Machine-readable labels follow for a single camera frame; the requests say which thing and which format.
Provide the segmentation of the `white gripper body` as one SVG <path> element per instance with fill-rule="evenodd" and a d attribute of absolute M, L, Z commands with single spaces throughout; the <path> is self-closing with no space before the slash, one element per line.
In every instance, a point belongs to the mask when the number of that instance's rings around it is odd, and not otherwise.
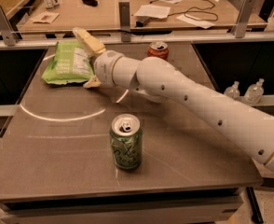
<path fill-rule="evenodd" d="M 105 87 L 115 86 L 113 81 L 113 69 L 116 62 L 122 57 L 122 53 L 107 50 L 94 61 L 94 73 Z"/>

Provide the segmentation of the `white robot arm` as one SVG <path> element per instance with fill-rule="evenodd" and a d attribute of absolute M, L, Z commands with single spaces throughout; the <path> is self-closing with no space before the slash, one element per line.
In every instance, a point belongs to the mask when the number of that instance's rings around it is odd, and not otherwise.
<path fill-rule="evenodd" d="M 135 60 L 108 50 L 84 29 L 75 28 L 73 33 L 102 85 L 184 105 L 274 174 L 273 116 L 198 84 L 159 57 Z"/>

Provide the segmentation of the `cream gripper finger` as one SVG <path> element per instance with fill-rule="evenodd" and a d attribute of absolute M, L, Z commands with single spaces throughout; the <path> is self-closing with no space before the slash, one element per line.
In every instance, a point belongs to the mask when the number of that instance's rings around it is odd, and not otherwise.
<path fill-rule="evenodd" d="M 105 45 L 85 29 L 74 28 L 73 34 L 89 57 L 101 55 L 106 51 Z"/>
<path fill-rule="evenodd" d="M 96 77 L 92 77 L 89 81 L 87 81 L 83 87 L 85 89 L 97 88 L 101 86 L 101 81 Z"/>

